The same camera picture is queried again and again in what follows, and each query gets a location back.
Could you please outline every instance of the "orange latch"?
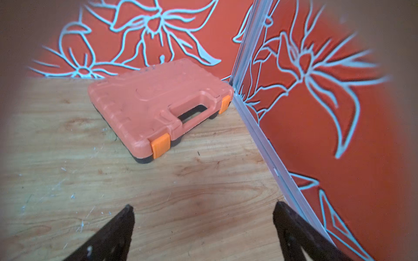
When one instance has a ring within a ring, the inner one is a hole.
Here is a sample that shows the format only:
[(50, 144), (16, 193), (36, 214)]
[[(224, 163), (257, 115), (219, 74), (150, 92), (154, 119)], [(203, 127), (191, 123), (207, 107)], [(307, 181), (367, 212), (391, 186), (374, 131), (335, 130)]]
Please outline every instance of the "orange latch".
[(171, 141), (168, 133), (163, 134), (157, 139), (151, 141), (151, 148), (153, 150), (153, 158), (156, 159), (170, 149)]
[(231, 96), (229, 96), (229, 95), (226, 95), (222, 99), (222, 104), (221, 104), (221, 108), (219, 109), (219, 114), (222, 114), (224, 111), (227, 110), (230, 101), (231, 101)]

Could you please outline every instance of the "floor wood grain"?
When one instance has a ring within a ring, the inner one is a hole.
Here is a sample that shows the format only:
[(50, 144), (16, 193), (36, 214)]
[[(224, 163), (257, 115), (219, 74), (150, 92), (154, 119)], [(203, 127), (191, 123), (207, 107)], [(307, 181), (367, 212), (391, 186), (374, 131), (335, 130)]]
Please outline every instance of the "floor wood grain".
[(30, 79), (8, 121), (5, 260), (62, 260), (125, 204), (129, 260), (282, 260), (284, 200), (236, 109), (140, 165), (94, 109), (89, 81)]

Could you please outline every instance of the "painted flower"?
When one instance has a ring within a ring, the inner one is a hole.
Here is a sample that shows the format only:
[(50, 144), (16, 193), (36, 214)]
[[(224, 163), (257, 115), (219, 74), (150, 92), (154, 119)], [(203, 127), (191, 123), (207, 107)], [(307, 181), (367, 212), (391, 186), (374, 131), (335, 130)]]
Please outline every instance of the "painted flower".
[(321, 207), (321, 216), (319, 216), (319, 219), (325, 228), (325, 231), (327, 231), (331, 238), (341, 242), (344, 246), (353, 251), (364, 261), (373, 261), (373, 258), (360, 245), (345, 222), (335, 211), (325, 191), (320, 188), (319, 181), (311, 177), (292, 172), (289, 172), (289, 174), (296, 182), (300, 192), (304, 193), (312, 188), (318, 190), (318, 199)]
[[(250, 8), (248, 8), (248, 11), (245, 14), (245, 18), (242, 21), (241, 27), (240, 27), (237, 35), (232, 38), (232, 41), (234, 43), (242, 43), (245, 31), (247, 29), (248, 18), (250, 18), (250, 16), (251, 16), (252, 6), (253, 5), (251, 5)], [(272, 20), (271, 16), (268, 15), (266, 17), (266, 19), (264, 20), (264, 26), (267, 28), (267, 27), (270, 27), (272, 24), (273, 24), (273, 20)]]
[[(349, 42), (355, 37), (355, 34), (349, 35), (334, 45), (331, 44), (331, 38), (328, 38), (320, 45), (315, 43), (314, 38), (310, 34), (315, 29), (323, 9), (324, 7), (312, 18), (313, 3), (311, 1), (310, 9), (305, 19), (303, 21), (298, 20), (299, 0), (297, 0), (290, 29), (281, 30), (278, 35), (267, 39), (267, 31), (273, 25), (271, 18), (273, 12), (271, 12), (265, 22), (264, 41), (253, 56), (252, 63), (250, 64), (251, 84), (249, 89), (244, 91), (244, 88), (241, 87), (238, 93), (248, 107), (254, 111), (257, 122), (260, 122), (280, 98), (288, 96), (289, 92), (295, 86), (300, 84), (305, 85), (312, 97), (316, 99), (331, 117), (336, 127), (338, 143), (335, 157), (340, 158), (351, 141), (360, 115), (360, 102), (352, 88), (380, 84), (387, 81), (388, 78), (367, 77), (365, 79), (359, 77), (356, 79), (342, 79), (337, 76), (338, 71), (342, 71), (342, 68), (345, 71), (359, 70), (358, 75), (362, 75), (363, 71), (375, 68), (377, 65), (361, 60), (362, 58), (367, 59), (367, 55), (370, 53), (369, 50), (341, 54), (342, 50), (346, 49)], [(298, 36), (294, 36), (296, 24), (299, 26), (298, 29), (302, 27), (302, 30), (299, 30), (299, 32), (302, 32), (303, 35), (299, 36), (299, 38)], [(261, 67), (271, 57), (274, 57), (279, 73), (288, 79), (292, 79), (291, 82), (259, 86)], [(252, 66), (258, 66), (258, 75), (255, 81), (252, 80)], [(279, 89), (280, 94), (269, 106), (262, 107), (260, 104), (261, 101), (257, 96), (271, 89)], [(340, 113), (339, 107), (341, 104), (345, 105), (348, 103), (352, 104), (353, 110), (353, 116), (349, 123), (346, 120), (342, 122), (337, 116)]]
[[(136, 0), (121, 0), (117, 5), (111, 5), (102, 0), (99, 3), (90, 2), (91, 7), (86, 5), (86, 8), (97, 19), (106, 23), (112, 32), (123, 32), (121, 49), (112, 62), (120, 60), (121, 64), (127, 64), (136, 59), (142, 51), (144, 64), (149, 66), (150, 64), (172, 61), (175, 50), (180, 48), (185, 55), (204, 65), (213, 66), (221, 60), (212, 57), (193, 33), (206, 25), (217, 3), (218, 0), (212, 0), (200, 9), (163, 11), (157, 0), (155, 0), (155, 6), (146, 6)], [(98, 14), (99, 9), (103, 8), (114, 10), (113, 19), (106, 19)], [(125, 48), (125, 43), (127, 37), (132, 34), (139, 37), (139, 40), (133, 55), (128, 58), (126, 53), (129, 53), (130, 50)], [(156, 54), (155, 39), (162, 47), (162, 54)]]
[(33, 60), (34, 65), (29, 68), (45, 77), (76, 77), (82, 79), (101, 79), (105, 76), (114, 76), (121, 69), (139, 70), (138, 68), (115, 63), (98, 62), (96, 55), (87, 40), (92, 32), (90, 27), (82, 23), (82, 9), (79, 21), (64, 26), (58, 39), (58, 50), (43, 46), (47, 51), (43, 61)]

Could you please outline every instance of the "orange plastic case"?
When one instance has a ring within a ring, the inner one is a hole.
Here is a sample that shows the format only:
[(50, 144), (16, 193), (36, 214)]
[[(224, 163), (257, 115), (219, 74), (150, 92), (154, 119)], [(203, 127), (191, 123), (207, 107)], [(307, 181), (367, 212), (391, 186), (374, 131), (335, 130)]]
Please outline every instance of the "orange plastic case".
[[(223, 113), (234, 90), (190, 60), (181, 59), (96, 81), (88, 92), (132, 156), (147, 163), (205, 119)], [(178, 117), (199, 105), (207, 109), (183, 124)]]

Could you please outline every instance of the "orange wall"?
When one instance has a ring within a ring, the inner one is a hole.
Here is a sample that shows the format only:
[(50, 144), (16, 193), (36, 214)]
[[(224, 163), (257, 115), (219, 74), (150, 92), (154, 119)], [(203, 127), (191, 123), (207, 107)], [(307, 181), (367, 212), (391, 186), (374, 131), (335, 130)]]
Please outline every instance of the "orange wall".
[(316, 2), (274, 0), (238, 91), (354, 260), (396, 259), (405, 232), (405, 150), (390, 84), (344, 17)]
[(106, 0), (82, 6), (39, 48), (29, 74), (102, 78), (189, 57), (228, 77), (250, 0)]

